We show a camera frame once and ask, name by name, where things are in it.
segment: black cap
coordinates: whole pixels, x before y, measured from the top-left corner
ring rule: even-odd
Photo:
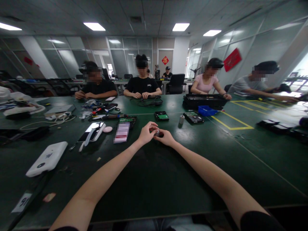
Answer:
[[[211,58],[208,61],[207,66],[215,69],[221,69],[224,66],[224,62],[221,61],[219,58]]]
[[[256,71],[262,71],[264,74],[274,74],[279,71],[279,65],[275,61],[265,61],[254,66]]]
[[[86,61],[79,68],[79,71],[83,74],[87,74],[95,70],[98,70],[98,67],[97,64],[93,61]]]

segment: hand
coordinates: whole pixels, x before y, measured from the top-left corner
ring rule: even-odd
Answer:
[[[89,92],[87,94],[84,95],[86,99],[89,99],[89,98],[96,98],[96,95],[94,95],[93,93]]]
[[[225,94],[225,95],[224,95],[224,98],[225,98],[226,100],[231,100],[231,99],[232,99],[232,96],[229,95],[229,94]]]
[[[152,95],[152,93],[144,92],[144,93],[142,93],[142,98],[147,99],[148,96],[151,96],[151,95]]]
[[[172,147],[176,143],[171,133],[167,130],[160,129],[159,135],[164,135],[164,137],[160,138],[158,136],[154,136],[154,139],[159,142],[162,142],[164,145]]]
[[[297,99],[296,97],[292,97],[292,96],[278,96],[276,99],[281,100],[281,101],[287,101],[290,103],[297,103],[299,101],[299,99]]]
[[[141,94],[139,92],[134,93],[133,95],[134,98],[141,98]]]
[[[138,141],[141,145],[145,145],[146,143],[150,142],[155,133],[158,130],[158,125],[154,122],[148,122],[142,129]]]
[[[84,98],[84,92],[83,91],[76,91],[75,92],[75,99],[82,99]]]

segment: person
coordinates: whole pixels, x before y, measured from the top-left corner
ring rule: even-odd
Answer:
[[[100,99],[117,96],[115,84],[102,78],[101,69],[97,67],[95,62],[85,61],[79,71],[83,73],[87,84],[80,91],[75,92],[76,99]]]
[[[86,231],[96,204],[104,196],[135,153],[154,138],[170,146],[223,199],[241,231],[284,230],[283,227],[232,177],[206,158],[176,142],[171,133],[148,122],[139,138],[97,170],[65,206],[49,231]]]
[[[148,69],[148,77],[149,77],[150,79],[153,79],[153,78],[154,78],[153,75],[151,74],[150,69]]]
[[[291,103],[298,102],[298,99],[290,96],[275,95],[271,92],[281,92],[279,88],[269,88],[262,78],[265,78],[268,74],[274,74],[279,70],[279,66],[275,61],[265,61],[258,65],[255,65],[253,71],[244,77],[235,81],[228,90],[229,94],[234,92],[261,95],[265,97],[274,98],[281,101],[288,101]]]
[[[232,96],[227,94],[221,87],[216,73],[224,66],[223,61],[218,58],[212,58],[205,65],[205,71],[203,74],[197,75],[195,81],[192,84],[191,92],[195,94],[206,95],[212,89],[212,86],[222,95],[225,99],[230,100]]]
[[[146,55],[136,56],[136,67],[139,76],[128,81],[126,89],[124,90],[124,95],[134,98],[142,97],[143,99],[147,99],[148,96],[161,95],[162,92],[155,79],[150,79],[148,77],[147,70],[149,66]]]
[[[172,72],[170,72],[170,69],[169,66],[166,67],[166,72],[163,73],[163,78],[171,78]]]

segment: blue container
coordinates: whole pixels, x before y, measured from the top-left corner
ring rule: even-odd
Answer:
[[[209,106],[198,106],[198,113],[202,116],[213,116],[217,113],[217,110],[214,110]]]

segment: white label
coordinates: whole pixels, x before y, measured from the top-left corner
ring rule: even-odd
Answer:
[[[16,207],[13,209],[13,212],[22,212],[24,208],[26,207],[26,204],[28,203],[30,197],[32,196],[32,193],[25,193],[19,200]]]

